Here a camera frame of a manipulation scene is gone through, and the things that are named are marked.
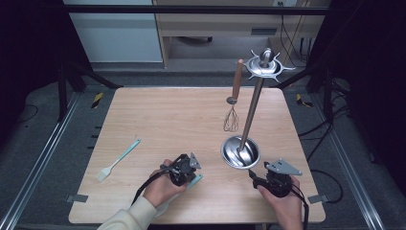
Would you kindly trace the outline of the black horizontal frame bar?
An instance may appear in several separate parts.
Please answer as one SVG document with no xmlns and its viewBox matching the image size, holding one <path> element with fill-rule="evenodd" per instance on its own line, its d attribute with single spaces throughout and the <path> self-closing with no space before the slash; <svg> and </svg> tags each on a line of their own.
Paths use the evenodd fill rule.
<svg viewBox="0 0 406 230">
<path fill-rule="evenodd" d="M 64 5 L 68 12 L 87 13 L 182 13 L 182 14 L 283 14 L 326 15 L 330 8 L 230 7 L 230 6 L 130 6 L 130 5 Z"/>
</svg>

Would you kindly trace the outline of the black metal stand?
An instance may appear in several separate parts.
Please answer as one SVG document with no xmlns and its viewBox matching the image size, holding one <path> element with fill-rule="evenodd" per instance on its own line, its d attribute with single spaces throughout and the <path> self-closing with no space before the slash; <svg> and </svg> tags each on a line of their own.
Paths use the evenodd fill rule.
<svg viewBox="0 0 406 230">
<path fill-rule="evenodd" d="M 110 88 L 121 88 L 119 84 L 116 84 L 104 77 L 96 74 L 92 69 L 85 68 L 74 62 L 67 62 L 61 64 L 57 71 L 57 85 L 58 85 L 58 98 L 59 98 L 59 116 L 58 120 L 62 121 L 68 112 L 67 102 L 67 86 L 69 83 L 75 92 L 83 92 L 86 88 L 86 84 L 82 77 L 89 77 L 98 83 Z"/>
<path fill-rule="evenodd" d="M 321 87 L 324 87 L 323 97 L 323 114 L 327 121 L 331 124 L 333 121 L 331 91 L 332 91 L 332 73 L 328 64 L 323 61 L 317 61 L 308 65 L 303 71 L 295 74 L 293 77 L 282 81 L 276 85 L 276 88 L 284 89 L 288 85 L 310 76 L 310 80 L 306 85 L 306 91 L 315 93 Z"/>
</svg>

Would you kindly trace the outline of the wooden handle wire whisk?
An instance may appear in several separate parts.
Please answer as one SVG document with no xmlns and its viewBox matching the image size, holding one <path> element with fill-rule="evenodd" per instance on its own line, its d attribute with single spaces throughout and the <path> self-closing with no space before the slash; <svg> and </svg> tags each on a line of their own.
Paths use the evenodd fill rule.
<svg viewBox="0 0 406 230">
<path fill-rule="evenodd" d="M 232 90 L 232 96 L 231 96 L 236 100 L 238 100 L 239 90 L 240 90 L 240 86 L 241 86 L 242 69 L 243 69 L 243 60 L 239 59 L 237 61 L 237 69 L 235 71 L 233 90 Z M 230 104 L 231 109 L 225 115 L 224 124 L 223 124 L 223 129 L 225 131 L 235 132 L 238 130 L 238 116 L 235 111 L 235 105 L 236 104 L 233 104 L 233 105 Z"/>
</svg>

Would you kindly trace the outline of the aluminium floor rail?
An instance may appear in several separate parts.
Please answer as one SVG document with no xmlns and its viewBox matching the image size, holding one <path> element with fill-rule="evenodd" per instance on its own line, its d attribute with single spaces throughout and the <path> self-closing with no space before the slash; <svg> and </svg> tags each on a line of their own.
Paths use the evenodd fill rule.
<svg viewBox="0 0 406 230">
<path fill-rule="evenodd" d="M 335 130 L 338 127 L 336 119 L 340 115 L 339 109 L 347 110 L 348 106 L 343 97 L 334 96 L 330 102 L 324 104 L 324 102 L 317 96 L 312 95 L 311 99 L 315 103 L 315 107 L 321 118 L 325 118 L 327 115 L 324 112 L 324 108 L 328 105 L 332 106 L 332 121 L 333 125 L 330 131 L 327 133 L 327 139 L 329 140 L 334 155 L 337 159 L 338 164 L 347 180 L 350 187 L 350 193 L 353 196 L 355 203 L 366 222 L 369 230 L 386 230 L 385 225 L 379 216 L 372 199 L 367 192 L 367 189 L 362 181 L 356 168 L 350 162 L 347 151 Z"/>
<path fill-rule="evenodd" d="M 48 138 L 46 145 L 42 149 L 38 158 L 35 161 L 33 168 L 31 169 L 28 177 L 26 178 L 23 186 L 19 190 L 16 198 L 14 199 L 11 207 L 7 213 L 0 220 L 0 230 L 13 230 L 19 221 L 25 207 L 30 201 L 32 194 L 44 173 L 48 162 L 52 158 L 55 149 L 75 112 L 78 101 L 81 97 L 80 93 L 73 93 L 70 102 L 68 103 L 67 112 L 60 121 L 56 123 L 56 126 Z"/>
</svg>

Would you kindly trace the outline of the yellow black hazard tape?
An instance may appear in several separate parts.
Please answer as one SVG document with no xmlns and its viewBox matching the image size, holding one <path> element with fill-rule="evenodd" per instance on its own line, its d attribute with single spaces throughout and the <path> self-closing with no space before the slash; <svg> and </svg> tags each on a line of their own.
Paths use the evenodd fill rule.
<svg viewBox="0 0 406 230">
<path fill-rule="evenodd" d="M 103 96 L 102 92 L 100 92 L 100 93 L 98 93 L 96 95 L 96 97 L 95 97 L 95 99 L 94 99 L 94 101 L 93 101 L 93 103 L 91 105 L 91 108 L 97 108 L 98 107 L 98 105 L 99 105 L 99 103 L 100 103 L 100 101 L 102 99 L 102 96 Z"/>
<path fill-rule="evenodd" d="M 313 103 L 306 103 L 303 101 L 302 96 L 300 94 L 296 94 L 296 102 L 297 104 L 306 106 L 306 107 L 313 107 Z"/>
</svg>

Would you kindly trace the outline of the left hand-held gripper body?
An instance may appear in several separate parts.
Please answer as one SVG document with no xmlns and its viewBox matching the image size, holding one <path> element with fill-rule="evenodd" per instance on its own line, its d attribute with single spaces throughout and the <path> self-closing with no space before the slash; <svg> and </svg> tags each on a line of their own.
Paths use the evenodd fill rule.
<svg viewBox="0 0 406 230">
<path fill-rule="evenodd" d="M 190 155 L 183 153 L 168 166 L 161 166 L 161 170 L 168 173 L 172 183 L 177 186 L 184 185 L 185 175 L 195 174 L 195 172 L 200 169 L 201 165 L 193 152 Z"/>
</svg>

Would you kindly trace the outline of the metal utensil stand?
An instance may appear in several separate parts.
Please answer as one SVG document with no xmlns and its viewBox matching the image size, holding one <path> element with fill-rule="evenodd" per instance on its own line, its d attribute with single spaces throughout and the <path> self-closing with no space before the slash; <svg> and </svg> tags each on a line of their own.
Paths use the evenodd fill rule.
<svg viewBox="0 0 406 230">
<path fill-rule="evenodd" d="M 260 93 L 265 79 L 272 79 L 280 83 L 278 76 L 285 70 L 293 70 L 293 67 L 285 67 L 279 60 L 280 54 L 275 54 L 271 48 L 264 49 L 259 55 L 251 52 L 252 57 L 243 60 L 243 68 L 251 74 L 250 79 L 256 79 L 253 96 L 248 109 L 245 125 L 241 135 L 234 135 L 223 141 L 220 154 L 223 160 L 232 168 L 248 170 L 257 165 L 260 159 L 260 151 L 256 142 L 249 138 L 249 132 L 259 103 Z"/>
</svg>

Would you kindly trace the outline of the black curtain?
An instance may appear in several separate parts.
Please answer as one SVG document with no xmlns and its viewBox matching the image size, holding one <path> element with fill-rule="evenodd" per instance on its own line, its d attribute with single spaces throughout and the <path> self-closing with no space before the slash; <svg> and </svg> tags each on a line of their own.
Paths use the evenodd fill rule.
<svg viewBox="0 0 406 230">
<path fill-rule="evenodd" d="M 90 62 L 63 0 L 0 0 L 0 147 L 28 95 L 57 81 L 58 70 Z"/>
<path fill-rule="evenodd" d="M 367 144 L 406 196 L 406 0 L 331 0 L 310 60 L 329 42 L 329 68 L 350 84 L 350 108 Z"/>
</svg>

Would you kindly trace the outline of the white cabinet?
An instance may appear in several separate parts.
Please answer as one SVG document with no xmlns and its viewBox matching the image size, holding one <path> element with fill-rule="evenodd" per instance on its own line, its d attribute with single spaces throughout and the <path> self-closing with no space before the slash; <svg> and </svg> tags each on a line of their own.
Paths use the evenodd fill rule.
<svg viewBox="0 0 406 230">
<path fill-rule="evenodd" d="M 92 63 L 162 62 L 153 13 L 70 13 Z"/>
</svg>

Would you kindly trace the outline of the light wooden desk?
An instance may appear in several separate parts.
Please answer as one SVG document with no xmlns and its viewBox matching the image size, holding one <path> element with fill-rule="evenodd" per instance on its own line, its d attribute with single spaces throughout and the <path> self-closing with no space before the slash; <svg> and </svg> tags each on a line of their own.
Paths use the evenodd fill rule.
<svg viewBox="0 0 406 230">
<path fill-rule="evenodd" d="M 331 0 L 152 0 L 155 6 L 240 6 L 327 7 Z M 155 19 L 164 63 L 169 63 L 170 43 L 175 37 L 263 36 L 287 63 L 295 51 L 293 44 L 302 37 L 317 36 L 321 15 L 266 14 L 170 14 L 157 13 Z"/>
</svg>

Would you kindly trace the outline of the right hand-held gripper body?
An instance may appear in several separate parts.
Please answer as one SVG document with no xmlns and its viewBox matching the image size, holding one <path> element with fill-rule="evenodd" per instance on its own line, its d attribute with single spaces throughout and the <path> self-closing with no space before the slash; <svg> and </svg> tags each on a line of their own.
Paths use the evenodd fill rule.
<svg viewBox="0 0 406 230">
<path fill-rule="evenodd" d="M 275 162 L 265 162 L 267 170 L 266 180 L 269 185 L 269 192 L 276 197 L 287 196 L 292 189 L 292 175 L 302 175 L 303 173 L 284 161 L 282 158 Z"/>
</svg>

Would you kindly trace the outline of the teal handle basting brush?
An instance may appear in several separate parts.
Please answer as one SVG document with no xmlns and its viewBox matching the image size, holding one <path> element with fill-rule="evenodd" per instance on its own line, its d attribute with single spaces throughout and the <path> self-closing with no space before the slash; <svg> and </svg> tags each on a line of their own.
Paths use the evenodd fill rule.
<svg viewBox="0 0 406 230">
<path fill-rule="evenodd" d="M 110 166 L 103 168 L 96 176 L 96 180 L 102 183 L 112 172 L 113 168 L 122 161 L 128 154 L 130 154 L 139 144 L 140 139 L 136 139 Z"/>
</svg>

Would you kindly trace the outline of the person's left hand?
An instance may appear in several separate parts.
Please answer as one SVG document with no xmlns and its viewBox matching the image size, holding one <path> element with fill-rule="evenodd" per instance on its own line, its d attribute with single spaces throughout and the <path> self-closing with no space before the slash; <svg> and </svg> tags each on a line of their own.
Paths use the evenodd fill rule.
<svg viewBox="0 0 406 230">
<path fill-rule="evenodd" d="M 162 174 L 153 180 L 143 193 L 143 197 L 147 199 L 155 208 L 170 200 L 173 196 L 179 195 L 187 190 L 188 184 L 177 186 L 172 183 L 167 174 Z"/>
</svg>

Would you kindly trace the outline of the person's right hand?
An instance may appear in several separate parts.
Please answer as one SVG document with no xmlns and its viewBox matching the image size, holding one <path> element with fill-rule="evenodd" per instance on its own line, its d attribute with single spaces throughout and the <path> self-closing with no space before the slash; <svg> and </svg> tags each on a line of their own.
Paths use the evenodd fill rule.
<svg viewBox="0 0 406 230">
<path fill-rule="evenodd" d="M 276 197 L 266 188 L 258 185 L 257 190 L 273 208 L 282 230 L 303 230 L 302 202 L 290 193 L 285 197 Z"/>
</svg>

